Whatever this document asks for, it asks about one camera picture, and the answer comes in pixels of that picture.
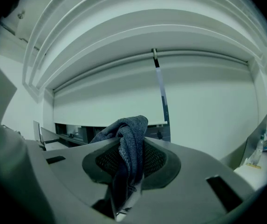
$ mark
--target white roller shade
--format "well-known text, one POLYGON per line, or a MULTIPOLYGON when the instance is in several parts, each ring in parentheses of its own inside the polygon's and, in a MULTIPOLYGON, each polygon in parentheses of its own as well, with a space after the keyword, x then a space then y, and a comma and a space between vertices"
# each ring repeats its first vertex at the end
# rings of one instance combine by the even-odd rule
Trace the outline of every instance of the white roller shade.
POLYGON ((159 57, 171 142, 222 159, 257 127, 255 88, 247 66, 204 56, 159 57))
POLYGON ((137 115, 144 115, 149 125, 165 123, 153 59, 98 72, 55 94, 55 123, 108 126, 137 115))

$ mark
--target blue-gray towel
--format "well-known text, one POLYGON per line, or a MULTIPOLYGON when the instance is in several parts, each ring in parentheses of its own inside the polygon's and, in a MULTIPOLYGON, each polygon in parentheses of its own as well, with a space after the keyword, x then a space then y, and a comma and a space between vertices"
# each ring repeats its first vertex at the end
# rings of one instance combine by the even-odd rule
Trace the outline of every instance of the blue-gray towel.
POLYGON ((119 210, 135 191, 135 185, 143 177, 143 143, 148 120, 139 115, 117 120, 99 132, 90 143, 120 137, 119 154, 124 162, 119 163, 112 183, 115 208, 119 210))

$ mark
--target plastic bottle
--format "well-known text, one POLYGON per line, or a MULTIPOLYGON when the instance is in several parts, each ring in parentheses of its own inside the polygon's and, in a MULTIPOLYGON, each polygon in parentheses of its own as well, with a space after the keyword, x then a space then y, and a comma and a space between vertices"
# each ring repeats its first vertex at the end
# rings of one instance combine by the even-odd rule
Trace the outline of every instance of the plastic bottle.
POLYGON ((263 152, 263 148, 264 148, 264 136, 262 135, 260 137, 260 140, 256 146, 256 150, 254 152, 254 154, 252 155, 251 161, 253 165, 258 165, 259 161, 260 161, 260 157, 262 155, 263 152))

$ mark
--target black mesh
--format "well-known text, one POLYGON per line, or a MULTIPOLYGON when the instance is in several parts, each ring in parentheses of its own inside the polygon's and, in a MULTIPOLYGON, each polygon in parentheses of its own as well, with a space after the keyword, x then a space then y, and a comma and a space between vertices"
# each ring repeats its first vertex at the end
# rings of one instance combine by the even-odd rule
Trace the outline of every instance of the black mesh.
POLYGON ((115 176, 119 169, 119 161, 121 156, 119 154, 119 146, 115 145, 103 154, 96 157, 96 164, 105 172, 109 173, 112 177, 115 176))
MULTIPOLYGON (((112 177, 115 176, 121 156, 118 150, 119 146, 115 145, 103 154, 96 157, 96 164, 112 177)), ((144 177, 148 177, 161 169, 166 162, 166 154, 154 146, 144 143, 144 177)))
POLYGON ((166 154, 154 146, 144 143, 144 177, 161 169, 166 162, 166 154))

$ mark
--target blue object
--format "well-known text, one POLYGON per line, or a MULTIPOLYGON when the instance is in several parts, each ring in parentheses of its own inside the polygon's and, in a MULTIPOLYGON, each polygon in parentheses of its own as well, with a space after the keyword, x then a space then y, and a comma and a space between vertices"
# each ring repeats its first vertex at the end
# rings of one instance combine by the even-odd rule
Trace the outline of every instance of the blue object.
POLYGON ((143 144, 148 119, 142 115, 117 120, 99 132, 90 143, 120 137, 119 154, 122 161, 112 183, 112 195, 118 211, 136 191, 143 177, 143 144))

